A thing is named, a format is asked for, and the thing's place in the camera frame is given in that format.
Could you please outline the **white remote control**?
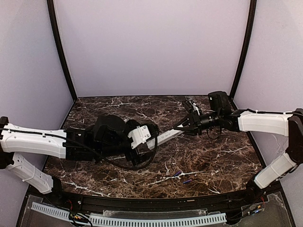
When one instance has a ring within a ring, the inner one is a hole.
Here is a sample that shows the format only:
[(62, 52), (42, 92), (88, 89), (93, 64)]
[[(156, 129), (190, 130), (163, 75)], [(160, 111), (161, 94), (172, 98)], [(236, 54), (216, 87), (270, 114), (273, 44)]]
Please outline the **white remote control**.
[[(182, 133), (184, 133), (184, 131), (172, 129), (160, 134), (157, 137), (157, 146), (162, 145), (163, 143), (179, 136)], [(148, 141), (146, 144), (149, 150), (153, 150), (155, 148), (155, 139)]]

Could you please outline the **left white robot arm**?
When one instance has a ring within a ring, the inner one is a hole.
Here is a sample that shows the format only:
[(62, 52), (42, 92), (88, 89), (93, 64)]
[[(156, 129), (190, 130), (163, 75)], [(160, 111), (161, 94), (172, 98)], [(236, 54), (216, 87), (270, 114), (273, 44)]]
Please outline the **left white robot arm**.
[(154, 159), (158, 146), (139, 154), (138, 146), (158, 142), (159, 128), (136, 120), (124, 121), (116, 115), (98, 117), (86, 129), (36, 130), (21, 128), (0, 119), (0, 167), (13, 172), (41, 194), (57, 194), (61, 181), (38, 170), (22, 153), (43, 154), (72, 161), (104, 160), (126, 170), (139, 170)]

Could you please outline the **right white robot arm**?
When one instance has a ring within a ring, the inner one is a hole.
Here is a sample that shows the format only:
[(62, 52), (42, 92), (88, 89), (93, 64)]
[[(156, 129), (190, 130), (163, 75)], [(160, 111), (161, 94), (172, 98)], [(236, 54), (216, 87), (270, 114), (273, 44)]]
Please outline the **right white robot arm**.
[(259, 171), (246, 184), (246, 199), (259, 197), (273, 181), (303, 163), (303, 110), (265, 112), (251, 109), (232, 110), (226, 92), (208, 94), (210, 113), (202, 114), (192, 101), (184, 101), (188, 114), (173, 128), (187, 135), (200, 135), (203, 130), (219, 126), (233, 132), (264, 132), (288, 138), (288, 147), (270, 165)]

